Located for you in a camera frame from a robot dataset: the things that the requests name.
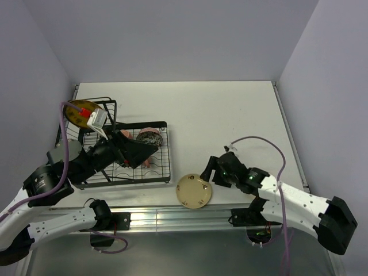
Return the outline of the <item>cream plate with flowers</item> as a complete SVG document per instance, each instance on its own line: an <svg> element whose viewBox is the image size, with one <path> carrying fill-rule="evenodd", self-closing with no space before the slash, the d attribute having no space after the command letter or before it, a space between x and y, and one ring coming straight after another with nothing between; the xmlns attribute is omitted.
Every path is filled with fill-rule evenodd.
<svg viewBox="0 0 368 276"><path fill-rule="evenodd" d="M209 203L212 186L198 174L184 175L177 183L176 196L181 205L189 209L199 209Z"/></svg>

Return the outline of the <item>patterned ceramic bowl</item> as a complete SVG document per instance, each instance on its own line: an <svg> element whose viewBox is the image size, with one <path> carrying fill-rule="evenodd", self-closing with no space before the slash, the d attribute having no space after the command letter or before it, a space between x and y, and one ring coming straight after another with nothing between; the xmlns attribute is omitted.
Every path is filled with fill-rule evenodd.
<svg viewBox="0 0 368 276"><path fill-rule="evenodd" d="M151 127L142 129L137 135L136 140L142 143L152 144L158 147L160 147L163 142L163 138L160 132L156 128Z"/></svg>

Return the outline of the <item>orange floral mug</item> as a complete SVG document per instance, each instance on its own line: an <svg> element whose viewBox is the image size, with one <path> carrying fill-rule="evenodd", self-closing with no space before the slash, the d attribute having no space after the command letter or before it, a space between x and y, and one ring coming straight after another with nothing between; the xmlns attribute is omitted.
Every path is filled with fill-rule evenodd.
<svg viewBox="0 0 368 276"><path fill-rule="evenodd" d="M120 130L120 132L127 138L127 139L130 139L130 140L132 140L133 139L133 135L129 132L129 131L127 131L127 130L124 130L124 129L122 129L122 130Z"/></svg>

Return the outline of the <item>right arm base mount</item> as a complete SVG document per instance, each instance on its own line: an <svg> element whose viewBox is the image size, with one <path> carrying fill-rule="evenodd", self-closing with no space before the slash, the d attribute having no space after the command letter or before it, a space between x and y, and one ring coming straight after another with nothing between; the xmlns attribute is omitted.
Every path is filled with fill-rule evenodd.
<svg viewBox="0 0 368 276"><path fill-rule="evenodd" d="M255 244L268 243L272 238L271 227L279 226L281 223L267 221L259 211L254 208L231 209L228 222L233 227L251 227L247 230L247 237Z"/></svg>

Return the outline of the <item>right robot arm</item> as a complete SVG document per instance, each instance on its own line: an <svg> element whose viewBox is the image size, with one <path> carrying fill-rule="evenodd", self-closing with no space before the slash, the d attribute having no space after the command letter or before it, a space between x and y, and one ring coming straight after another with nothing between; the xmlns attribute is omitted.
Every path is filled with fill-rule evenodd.
<svg viewBox="0 0 368 276"><path fill-rule="evenodd" d="M231 210L229 222L234 227L286 224L315 237L326 250L344 255L358 226L343 199L318 197L278 183L268 172L246 167L233 152L211 156L200 178L254 196L249 207Z"/></svg>

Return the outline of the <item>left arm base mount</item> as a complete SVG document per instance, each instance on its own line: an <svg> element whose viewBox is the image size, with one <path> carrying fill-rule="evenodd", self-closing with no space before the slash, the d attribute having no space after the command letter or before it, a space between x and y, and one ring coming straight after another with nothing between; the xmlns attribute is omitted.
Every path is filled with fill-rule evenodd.
<svg viewBox="0 0 368 276"><path fill-rule="evenodd" d="M99 248L101 250L109 250L114 242L118 242L117 239L112 237L106 237L105 235L116 236L119 231L127 231L130 229L131 213L129 212L113 212L112 219L105 228L98 229L96 234L90 232L90 245L92 247Z"/></svg>

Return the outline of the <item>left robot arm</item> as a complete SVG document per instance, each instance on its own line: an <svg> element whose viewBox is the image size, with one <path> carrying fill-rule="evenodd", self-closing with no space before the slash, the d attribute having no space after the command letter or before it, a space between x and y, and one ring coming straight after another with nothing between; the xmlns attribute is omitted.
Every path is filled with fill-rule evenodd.
<svg viewBox="0 0 368 276"><path fill-rule="evenodd" d="M70 196L74 185L86 182L109 165L136 168L157 150L157 145L129 139L120 131L101 137L88 150L79 141L64 138L47 152L48 163L24 181L15 199L1 213L1 266L18 262L38 245L59 236L106 230L113 215L104 200L94 200L57 219L37 223L33 220Z"/></svg>

